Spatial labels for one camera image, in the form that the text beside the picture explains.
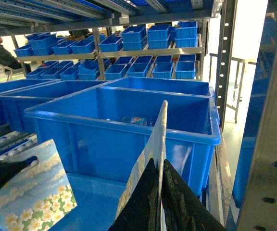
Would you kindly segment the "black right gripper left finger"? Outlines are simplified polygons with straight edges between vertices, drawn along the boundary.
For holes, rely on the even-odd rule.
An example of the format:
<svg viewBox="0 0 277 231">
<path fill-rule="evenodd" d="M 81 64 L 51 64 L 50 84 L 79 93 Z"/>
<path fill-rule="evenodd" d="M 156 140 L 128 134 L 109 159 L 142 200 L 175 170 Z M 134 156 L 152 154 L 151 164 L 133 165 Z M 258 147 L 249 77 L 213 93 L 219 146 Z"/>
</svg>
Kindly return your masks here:
<svg viewBox="0 0 277 231">
<path fill-rule="evenodd" d="M 154 231 L 158 208 L 159 172 L 150 159 L 130 199 L 110 231 Z"/>
</svg>

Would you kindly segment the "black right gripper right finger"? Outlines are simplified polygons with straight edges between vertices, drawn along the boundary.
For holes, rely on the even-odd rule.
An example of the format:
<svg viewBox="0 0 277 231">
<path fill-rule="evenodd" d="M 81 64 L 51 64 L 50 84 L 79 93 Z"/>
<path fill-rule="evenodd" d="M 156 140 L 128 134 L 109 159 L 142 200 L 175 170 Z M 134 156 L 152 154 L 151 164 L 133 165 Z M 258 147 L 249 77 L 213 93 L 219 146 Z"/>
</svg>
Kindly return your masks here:
<svg viewBox="0 0 277 231">
<path fill-rule="evenodd" d="M 168 231 L 225 231 L 189 188 L 172 164 L 164 160 L 162 203 Z"/>
</svg>

